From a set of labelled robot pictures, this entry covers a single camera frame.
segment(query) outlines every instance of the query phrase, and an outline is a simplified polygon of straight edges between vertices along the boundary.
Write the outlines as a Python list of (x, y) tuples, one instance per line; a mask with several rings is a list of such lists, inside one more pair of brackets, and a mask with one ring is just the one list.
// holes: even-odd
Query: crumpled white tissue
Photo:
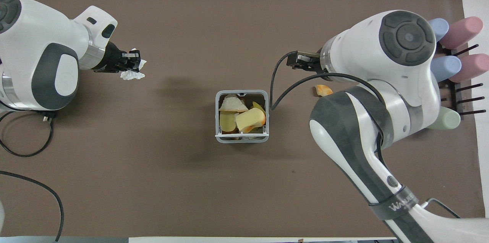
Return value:
[[(143, 65), (145, 63), (146, 63), (146, 61), (141, 59), (141, 62), (139, 63), (139, 69), (140, 70), (143, 68)], [(121, 72), (121, 78), (124, 80), (141, 79), (141, 78), (144, 78), (145, 76), (146, 75), (141, 73), (141, 72), (134, 72), (131, 70)]]

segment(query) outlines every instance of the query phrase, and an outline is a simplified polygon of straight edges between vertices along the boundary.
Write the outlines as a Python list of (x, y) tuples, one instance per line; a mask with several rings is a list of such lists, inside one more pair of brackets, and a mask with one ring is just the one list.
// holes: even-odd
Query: gray plastic basket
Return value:
[[(252, 102), (258, 102), (265, 110), (267, 120), (262, 127), (262, 133), (233, 133), (223, 134), (219, 126), (219, 107), (222, 105), (224, 97), (229, 94), (236, 94), (243, 98), (246, 107), (250, 108)], [(215, 95), (215, 138), (225, 144), (234, 143), (263, 143), (269, 139), (269, 96), (264, 90), (221, 90)]]

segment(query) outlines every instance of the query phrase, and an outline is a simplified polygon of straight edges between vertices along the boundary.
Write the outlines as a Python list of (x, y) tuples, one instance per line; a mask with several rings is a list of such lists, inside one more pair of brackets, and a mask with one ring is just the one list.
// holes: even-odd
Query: brown tabletop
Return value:
[[(220, 90), (269, 91), (276, 61), (385, 10), (426, 19), (463, 18), (461, 0), (37, 0), (75, 18), (96, 5), (119, 22), (111, 41), (138, 48), (146, 77), (81, 73), (78, 94), (54, 120), (38, 156), (0, 150), (0, 168), (60, 195), (64, 236), (392, 236), (313, 141), (309, 81), (270, 115), (260, 144), (214, 137)], [(310, 73), (279, 68), (275, 96)], [(351, 84), (328, 83), (333, 91)], [(47, 124), (7, 117), (1, 137), (33, 151)], [(473, 116), (459, 128), (423, 130), (384, 151), (391, 172), (421, 200), (435, 197), (462, 217), (484, 217)], [(3, 236), (54, 235), (59, 211), (43, 189), (0, 177)], [(448, 213), (436, 205), (429, 210)]]

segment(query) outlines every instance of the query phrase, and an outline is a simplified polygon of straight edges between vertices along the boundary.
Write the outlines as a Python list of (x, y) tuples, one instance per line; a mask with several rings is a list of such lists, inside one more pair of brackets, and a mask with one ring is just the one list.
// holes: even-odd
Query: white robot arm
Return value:
[[(375, 156), (437, 118), (440, 93), (430, 71), (435, 48), (428, 22), (403, 10), (374, 15), (333, 37), (321, 49), (315, 71), (368, 81), (382, 101), (364, 85), (354, 86), (319, 99), (309, 126), (319, 147), (401, 242), (488, 242), (489, 219), (428, 212)], [(295, 56), (288, 65), (312, 69), (311, 58), (302, 59)]]
[(90, 6), (74, 20), (33, 0), (0, 0), (0, 110), (57, 110), (79, 70), (139, 72), (139, 51), (109, 42), (117, 21)]

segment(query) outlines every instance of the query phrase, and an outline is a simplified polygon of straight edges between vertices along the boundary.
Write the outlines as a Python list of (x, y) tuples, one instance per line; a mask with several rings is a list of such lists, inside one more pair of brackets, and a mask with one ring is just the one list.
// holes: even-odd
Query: yellow bread chunk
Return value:
[(236, 129), (236, 112), (221, 111), (219, 112), (219, 126), (223, 132), (231, 132)]
[(248, 111), (248, 108), (236, 94), (229, 94), (224, 97), (219, 111), (245, 112)]
[(263, 109), (263, 107), (260, 104), (258, 104), (258, 102), (253, 102), (253, 108), (254, 109), (255, 108), (260, 109), (263, 113), (265, 113), (265, 110)]
[(253, 128), (259, 128), (265, 124), (267, 117), (260, 109), (253, 108), (236, 116), (236, 126), (243, 133), (250, 132)]
[(333, 91), (328, 86), (318, 84), (316, 85), (316, 93), (319, 97), (324, 97), (333, 94)]

